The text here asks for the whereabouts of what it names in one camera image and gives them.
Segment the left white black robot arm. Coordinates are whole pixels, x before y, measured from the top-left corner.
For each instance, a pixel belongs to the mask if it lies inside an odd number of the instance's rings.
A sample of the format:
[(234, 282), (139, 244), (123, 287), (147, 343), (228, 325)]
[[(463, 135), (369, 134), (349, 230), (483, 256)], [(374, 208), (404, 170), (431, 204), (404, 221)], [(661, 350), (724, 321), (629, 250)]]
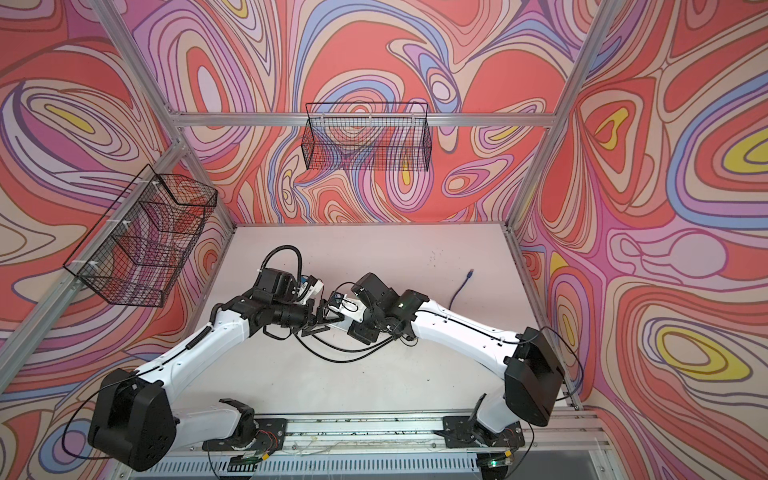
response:
[(146, 471), (182, 447), (211, 441), (249, 448), (259, 435), (249, 405), (223, 398), (197, 411), (174, 410), (175, 400), (224, 354), (269, 326), (296, 335), (316, 321), (313, 280), (261, 264), (252, 287), (211, 311), (208, 323), (133, 371), (116, 369), (96, 393), (87, 442), (135, 471)]

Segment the white square router box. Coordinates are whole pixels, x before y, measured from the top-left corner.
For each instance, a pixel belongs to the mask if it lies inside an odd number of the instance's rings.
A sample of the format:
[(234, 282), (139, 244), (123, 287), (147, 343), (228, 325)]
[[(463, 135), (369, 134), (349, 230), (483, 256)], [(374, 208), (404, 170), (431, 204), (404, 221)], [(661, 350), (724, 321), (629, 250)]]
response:
[(327, 321), (327, 324), (331, 328), (335, 328), (343, 332), (347, 332), (353, 323), (354, 320), (348, 316), (337, 316)]

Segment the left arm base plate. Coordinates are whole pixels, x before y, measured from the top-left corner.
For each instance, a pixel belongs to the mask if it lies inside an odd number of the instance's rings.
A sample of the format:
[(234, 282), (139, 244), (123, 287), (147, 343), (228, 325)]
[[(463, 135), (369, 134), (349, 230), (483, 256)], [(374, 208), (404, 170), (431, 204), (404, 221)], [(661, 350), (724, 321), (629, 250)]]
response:
[(288, 420), (280, 417), (257, 417), (225, 439), (202, 443), (206, 452), (257, 452), (273, 454), (283, 448)]

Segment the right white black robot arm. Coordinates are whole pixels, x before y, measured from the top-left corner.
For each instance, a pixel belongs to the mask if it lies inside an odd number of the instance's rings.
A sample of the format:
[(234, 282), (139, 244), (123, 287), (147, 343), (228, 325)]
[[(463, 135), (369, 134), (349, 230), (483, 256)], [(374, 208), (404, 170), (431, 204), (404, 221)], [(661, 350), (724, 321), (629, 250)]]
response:
[(381, 334), (409, 341), (426, 340), (470, 358), (502, 381), (477, 405), (475, 424), (499, 433), (523, 421), (549, 424), (565, 371), (545, 334), (490, 327), (459, 315), (415, 290), (398, 293), (373, 273), (351, 287), (331, 309), (347, 324), (347, 334), (370, 344)]

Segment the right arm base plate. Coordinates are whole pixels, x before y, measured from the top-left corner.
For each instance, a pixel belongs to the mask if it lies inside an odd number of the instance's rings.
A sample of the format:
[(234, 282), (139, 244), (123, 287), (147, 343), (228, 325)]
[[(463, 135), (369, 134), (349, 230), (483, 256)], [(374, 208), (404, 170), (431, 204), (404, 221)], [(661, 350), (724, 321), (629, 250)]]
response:
[(469, 415), (444, 416), (442, 428), (434, 433), (444, 439), (448, 448), (505, 447), (516, 451), (526, 445), (518, 422), (510, 424), (499, 433), (493, 433)]

